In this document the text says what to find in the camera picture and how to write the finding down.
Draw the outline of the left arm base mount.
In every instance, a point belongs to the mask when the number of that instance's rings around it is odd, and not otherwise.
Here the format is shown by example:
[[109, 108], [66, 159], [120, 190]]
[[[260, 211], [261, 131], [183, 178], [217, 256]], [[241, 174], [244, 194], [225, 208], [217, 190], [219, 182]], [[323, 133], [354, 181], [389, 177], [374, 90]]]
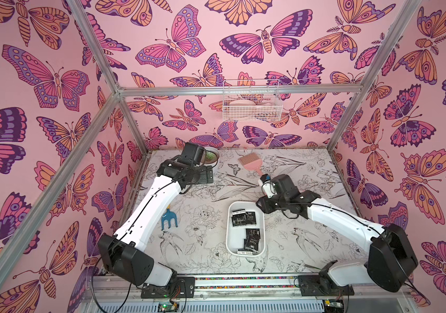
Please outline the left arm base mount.
[[166, 286], [144, 284], [142, 299], [190, 299], [194, 297], [196, 278], [194, 276], [178, 277]]

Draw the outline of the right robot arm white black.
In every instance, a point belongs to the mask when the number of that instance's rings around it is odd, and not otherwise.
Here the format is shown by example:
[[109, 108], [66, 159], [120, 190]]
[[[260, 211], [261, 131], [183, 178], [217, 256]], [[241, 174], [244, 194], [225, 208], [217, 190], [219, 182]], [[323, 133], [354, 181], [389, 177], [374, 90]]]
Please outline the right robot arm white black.
[[376, 285], [396, 293], [417, 268], [418, 259], [402, 227], [365, 220], [313, 191], [301, 192], [288, 175], [263, 174], [259, 185], [264, 196], [256, 205], [263, 213], [290, 211], [331, 228], [367, 253], [365, 261], [334, 260], [324, 266], [314, 281], [321, 293], [328, 295], [351, 285]]

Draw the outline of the black sachet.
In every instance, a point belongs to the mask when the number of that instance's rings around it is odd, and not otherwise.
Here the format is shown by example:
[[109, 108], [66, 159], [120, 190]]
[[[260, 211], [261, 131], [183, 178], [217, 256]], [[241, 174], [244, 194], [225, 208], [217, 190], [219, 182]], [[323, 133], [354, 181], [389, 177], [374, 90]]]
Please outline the black sachet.
[[244, 249], [251, 252], [259, 251], [259, 238], [249, 237], [245, 240]]
[[254, 237], [259, 240], [261, 238], [260, 229], [259, 228], [247, 228], [246, 229], [246, 238]]
[[257, 225], [256, 213], [254, 211], [245, 212], [245, 222], [246, 225]]
[[233, 227], [247, 225], [246, 211], [244, 209], [232, 211], [231, 212], [231, 220], [232, 220]]

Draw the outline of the black sachet top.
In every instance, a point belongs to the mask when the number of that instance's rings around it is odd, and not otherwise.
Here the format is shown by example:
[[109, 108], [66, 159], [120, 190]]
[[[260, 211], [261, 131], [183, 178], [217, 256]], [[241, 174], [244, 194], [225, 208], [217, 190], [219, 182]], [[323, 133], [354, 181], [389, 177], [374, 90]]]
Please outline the black sachet top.
[[245, 212], [245, 222], [246, 225], [257, 225], [256, 213], [254, 211]]

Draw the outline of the black sachet bottom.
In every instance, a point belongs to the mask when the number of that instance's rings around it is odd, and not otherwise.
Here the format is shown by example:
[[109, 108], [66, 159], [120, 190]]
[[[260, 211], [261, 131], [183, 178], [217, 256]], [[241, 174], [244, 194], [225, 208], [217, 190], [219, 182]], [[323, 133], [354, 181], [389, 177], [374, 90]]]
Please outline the black sachet bottom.
[[251, 252], [259, 251], [259, 238], [249, 237], [245, 240], [244, 249]]

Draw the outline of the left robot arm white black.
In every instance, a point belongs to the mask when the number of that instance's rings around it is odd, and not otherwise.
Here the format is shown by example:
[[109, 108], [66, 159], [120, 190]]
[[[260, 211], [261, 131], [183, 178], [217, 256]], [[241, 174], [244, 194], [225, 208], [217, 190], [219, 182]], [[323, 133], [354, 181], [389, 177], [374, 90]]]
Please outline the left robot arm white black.
[[106, 271], [134, 286], [150, 284], [165, 287], [176, 281], [177, 273], [145, 253], [157, 222], [172, 201], [193, 185], [208, 184], [212, 167], [203, 164], [207, 150], [187, 143], [177, 155], [165, 160], [142, 201], [112, 235], [102, 235], [98, 249]]

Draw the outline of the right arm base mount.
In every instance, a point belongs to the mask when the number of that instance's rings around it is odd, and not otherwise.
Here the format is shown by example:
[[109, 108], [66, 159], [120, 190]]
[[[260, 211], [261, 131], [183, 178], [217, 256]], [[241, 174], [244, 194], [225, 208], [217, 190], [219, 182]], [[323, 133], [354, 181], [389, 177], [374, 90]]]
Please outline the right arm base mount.
[[354, 289], [350, 286], [338, 286], [330, 279], [320, 275], [300, 275], [297, 285], [301, 295], [314, 297], [354, 296]]

